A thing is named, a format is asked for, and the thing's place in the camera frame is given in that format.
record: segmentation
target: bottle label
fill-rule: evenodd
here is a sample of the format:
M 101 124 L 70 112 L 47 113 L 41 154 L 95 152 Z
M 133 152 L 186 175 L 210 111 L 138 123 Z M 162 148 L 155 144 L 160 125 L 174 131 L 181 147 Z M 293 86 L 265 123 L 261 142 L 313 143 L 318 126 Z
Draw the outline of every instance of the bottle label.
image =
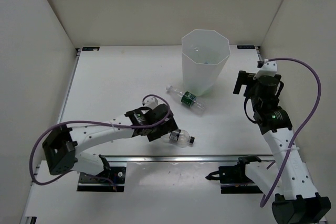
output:
M 181 102 L 187 105 L 188 107 L 191 107 L 194 102 L 196 101 L 197 97 L 190 92 L 185 92 L 182 96 Z
M 169 138 L 170 138 L 171 140 L 178 141 L 178 139 L 179 139 L 179 137 L 180 137 L 180 132 L 181 132 L 181 130 L 172 131 L 172 132 L 170 133 Z

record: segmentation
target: plastic container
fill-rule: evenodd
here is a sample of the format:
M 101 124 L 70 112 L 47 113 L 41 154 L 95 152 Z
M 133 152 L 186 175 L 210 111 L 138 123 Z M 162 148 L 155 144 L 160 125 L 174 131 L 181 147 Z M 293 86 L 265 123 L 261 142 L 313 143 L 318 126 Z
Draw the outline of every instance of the plastic container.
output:
M 228 39 L 214 30 L 193 30 L 184 36 L 184 88 L 197 96 L 210 91 L 229 56 Z
M 185 130 L 172 131 L 169 136 L 169 143 L 178 147 L 186 147 L 189 144 L 193 144 L 194 141 L 195 138 L 190 136 Z
M 205 103 L 194 94 L 188 91 L 182 92 L 171 85 L 167 85 L 166 90 L 177 102 L 184 104 L 198 115 L 203 114 L 205 110 Z

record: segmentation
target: black mounting bracket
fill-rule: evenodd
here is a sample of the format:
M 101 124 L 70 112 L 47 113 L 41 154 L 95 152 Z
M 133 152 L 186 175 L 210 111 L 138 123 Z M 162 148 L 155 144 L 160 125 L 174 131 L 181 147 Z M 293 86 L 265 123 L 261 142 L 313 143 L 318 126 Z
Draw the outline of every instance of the black mounting bracket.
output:
M 261 162 L 261 159 L 258 156 L 240 157 L 235 166 L 220 166 L 217 171 L 210 173 L 205 178 L 219 180 L 222 184 L 220 187 L 222 194 L 261 194 L 258 186 L 250 185 L 252 181 L 245 175 L 245 166 L 252 162 Z
M 156 106 L 153 110 L 148 108 L 146 109 L 148 110 L 147 113 L 143 113 L 143 109 L 144 107 L 141 107 L 136 110 L 126 112 L 125 116 L 130 118 L 132 125 L 151 125 L 162 120 L 164 116 L 168 113 L 168 106 L 166 104 L 160 104 Z M 172 111 L 170 111 L 170 114 L 164 123 L 154 128 L 135 129 L 132 137 L 138 135 L 147 136 L 148 140 L 151 142 L 177 129 L 178 127 L 174 120 L 174 114 Z
M 77 159 L 75 158 L 76 141 L 72 141 L 66 125 L 57 127 L 47 136 L 42 144 L 51 175 L 69 172 Z
M 244 92 L 244 97 L 247 97 L 249 95 L 250 90 L 255 86 L 255 84 L 258 82 L 258 80 L 254 80 L 253 77 L 255 76 L 255 73 L 248 73 L 246 71 L 239 71 L 237 81 L 235 84 L 235 88 L 233 90 L 233 94 L 239 94 L 240 90 L 242 88 L 242 85 L 246 85 L 246 89 Z M 277 79 L 279 82 L 281 80 L 281 75 L 276 74 L 274 76 L 275 79 Z
M 283 195 L 276 194 L 272 203 L 272 212 L 278 224 L 318 223 L 330 209 L 329 198 L 318 193 L 313 198 L 297 196 L 294 200 L 285 200 Z
M 77 185 L 77 191 L 105 191 L 111 193 L 121 193 L 125 189 L 126 167 L 110 166 L 108 177 L 114 181 L 115 187 L 110 185 L 107 180 L 96 179 L 84 173 L 80 173 Z

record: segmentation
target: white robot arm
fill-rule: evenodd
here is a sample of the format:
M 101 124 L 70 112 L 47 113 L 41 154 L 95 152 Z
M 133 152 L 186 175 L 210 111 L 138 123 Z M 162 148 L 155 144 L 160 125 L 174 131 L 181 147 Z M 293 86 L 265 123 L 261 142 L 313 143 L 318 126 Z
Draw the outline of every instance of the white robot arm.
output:
M 321 92 L 320 80 L 315 71 L 304 62 L 288 58 L 279 58 L 279 60 L 301 63 L 308 67 L 317 79 L 318 98 L 305 124 L 317 107 Z M 259 126 L 275 158 L 278 170 L 271 165 L 266 166 L 259 162 L 241 163 L 241 168 L 246 178 L 253 181 L 265 194 L 260 206 L 263 207 L 269 198 L 273 200 L 272 211 L 279 224 L 316 223 L 330 210 L 331 203 L 328 197 L 319 195 L 312 183 L 298 148 L 295 146 L 290 118 L 278 105 L 284 84 L 280 81 L 281 76 L 276 74 L 277 62 L 260 61 L 258 68 L 260 70 L 256 74 L 239 72 L 234 94 L 239 94 L 242 85 L 246 85 L 244 110 L 246 113 L 247 101 L 251 99 L 254 120 L 249 118 L 247 113 L 246 116 Z
M 105 157 L 89 154 L 85 150 L 138 135 L 147 136 L 151 142 L 178 129 L 168 104 L 158 105 L 155 98 L 147 99 L 143 102 L 143 107 L 101 124 L 104 126 L 63 125 L 53 129 L 43 142 L 50 174 L 61 175 L 77 171 L 109 178 L 110 167 Z

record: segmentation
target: green bottle label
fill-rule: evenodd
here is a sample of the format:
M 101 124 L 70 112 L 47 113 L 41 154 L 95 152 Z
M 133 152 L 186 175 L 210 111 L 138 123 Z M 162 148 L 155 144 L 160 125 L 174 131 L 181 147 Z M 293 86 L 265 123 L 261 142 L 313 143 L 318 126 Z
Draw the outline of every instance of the green bottle label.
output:
M 188 107 L 191 107 L 194 102 L 196 101 L 196 96 L 191 94 L 190 92 L 185 92 L 182 96 L 181 102 L 187 105 Z

